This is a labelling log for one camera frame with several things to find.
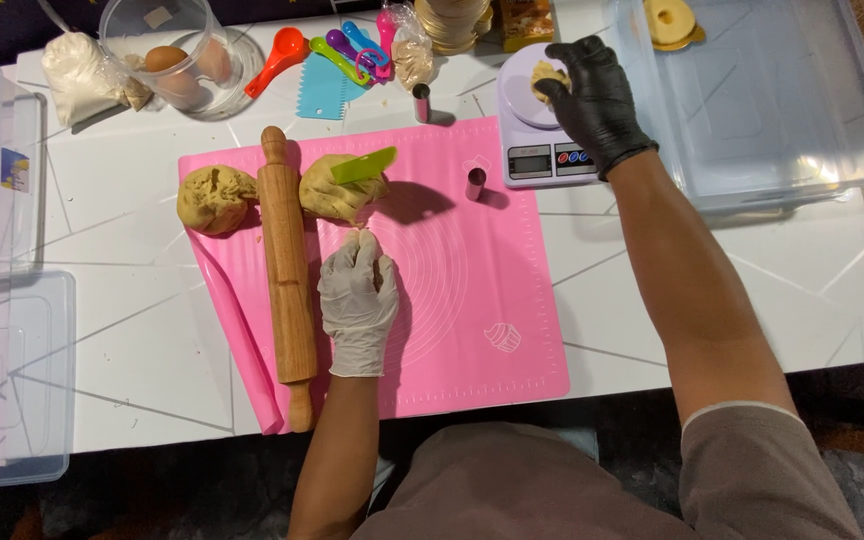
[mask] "dough ball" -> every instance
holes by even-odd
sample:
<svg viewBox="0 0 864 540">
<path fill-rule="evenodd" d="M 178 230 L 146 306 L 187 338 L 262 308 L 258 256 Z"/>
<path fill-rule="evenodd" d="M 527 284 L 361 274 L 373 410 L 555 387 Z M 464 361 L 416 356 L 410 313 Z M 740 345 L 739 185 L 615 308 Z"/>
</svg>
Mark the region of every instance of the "dough ball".
<svg viewBox="0 0 864 540">
<path fill-rule="evenodd" d="M 331 168 L 358 158 L 351 153 L 326 153 L 309 166 L 298 183 L 298 202 L 306 213 L 344 219 L 354 227 L 362 207 L 389 193 L 382 175 L 337 185 Z"/>
<path fill-rule="evenodd" d="M 548 96 L 536 90 L 536 83 L 540 79 L 555 79 L 565 85 L 567 89 L 572 89 L 572 80 L 565 71 L 552 67 L 551 63 L 543 59 L 539 60 L 535 67 L 532 68 L 532 80 L 529 82 L 529 85 L 532 87 L 532 93 L 535 95 L 535 99 L 546 105 L 549 104 Z"/>
<path fill-rule="evenodd" d="M 645 20 L 659 45 L 681 42 L 695 30 L 695 14 L 683 0 L 645 0 Z"/>
<path fill-rule="evenodd" d="M 246 199 L 258 199 L 255 178 L 233 167 L 209 165 L 185 175 L 175 210 L 189 229 L 220 235 L 242 223 L 249 209 Z"/>
</svg>

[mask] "black nitrile glove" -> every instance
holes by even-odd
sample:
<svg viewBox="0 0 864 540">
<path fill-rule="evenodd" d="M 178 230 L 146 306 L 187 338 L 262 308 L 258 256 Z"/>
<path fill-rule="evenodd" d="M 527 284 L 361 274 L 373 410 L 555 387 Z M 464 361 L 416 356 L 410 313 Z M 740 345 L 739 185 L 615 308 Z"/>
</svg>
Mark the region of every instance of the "black nitrile glove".
<svg viewBox="0 0 864 540">
<path fill-rule="evenodd" d="M 552 43 L 545 55 L 565 64 L 572 91 L 554 79 L 537 80 L 534 87 L 549 97 L 558 124 L 592 158 L 600 180 L 632 156 L 659 149 L 636 121 L 632 90 L 616 51 L 598 35 Z"/>
</svg>

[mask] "wooden rolling pin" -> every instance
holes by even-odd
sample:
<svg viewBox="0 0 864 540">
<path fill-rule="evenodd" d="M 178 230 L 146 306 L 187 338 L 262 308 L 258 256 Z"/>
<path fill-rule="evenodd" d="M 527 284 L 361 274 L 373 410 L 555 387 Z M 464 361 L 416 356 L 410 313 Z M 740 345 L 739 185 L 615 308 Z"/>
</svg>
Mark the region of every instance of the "wooden rolling pin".
<svg viewBox="0 0 864 540">
<path fill-rule="evenodd" d="M 315 426 L 309 383 L 318 372 L 312 298 L 309 293 L 306 231 L 299 205 L 299 173 L 288 163 L 282 129 L 262 130 L 266 164 L 258 170 L 258 200 L 269 273 L 271 331 L 275 340 L 275 372 L 292 393 L 289 424 L 295 432 Z"/>
</svg>

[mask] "purple measuring spoon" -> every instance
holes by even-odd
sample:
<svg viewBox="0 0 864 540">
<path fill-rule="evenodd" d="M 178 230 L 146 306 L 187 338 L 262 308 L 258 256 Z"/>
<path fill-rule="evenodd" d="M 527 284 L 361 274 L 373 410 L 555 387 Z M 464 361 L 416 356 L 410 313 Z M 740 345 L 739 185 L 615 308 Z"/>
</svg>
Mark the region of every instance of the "purple measuring spoon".
<svg viewBox="0 0 864 540">
<path fill-rule="evenodd" d="M 342 53 L 342 55 L 345 55 L 346 58 L 355 62 L 355 57 L 358 56 L 359 52 L 355 50 L 352 43 L 349 43 L 349 38 L 342 33 L 342 30 L 329 30 L 325 34 L 325 42 L 336 51 Z M 376 63 L 371 58 L 362 56 L 359 64 L 364 66 L 372 76 L 376 76 Z"/>
</svg>

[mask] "person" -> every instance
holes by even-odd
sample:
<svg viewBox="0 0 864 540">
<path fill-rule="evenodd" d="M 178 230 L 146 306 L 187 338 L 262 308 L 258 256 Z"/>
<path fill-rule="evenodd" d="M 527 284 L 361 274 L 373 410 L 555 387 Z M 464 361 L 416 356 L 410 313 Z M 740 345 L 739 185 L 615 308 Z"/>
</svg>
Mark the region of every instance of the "person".
<svg viewBox="0 0 864 540">
<path fill-rule="evenodd" d="M 289 538 L 861 538 L 797 416 L 736 269 L 642 132 L 616 53 L 595 36 L 548 45 L 571 89 L 543 79 L 562 129 L 614 191 L 642 300 L 661 338 L 682 424 L 683 520 L 622 491 L 552 431 L 447 427 L 414 453 L 365 519 L 378 456 L 378 376 L 398 295 L 375 237 L 352 235 L 322 269 L 331 386 L 302 465 Z"/>
</svg>

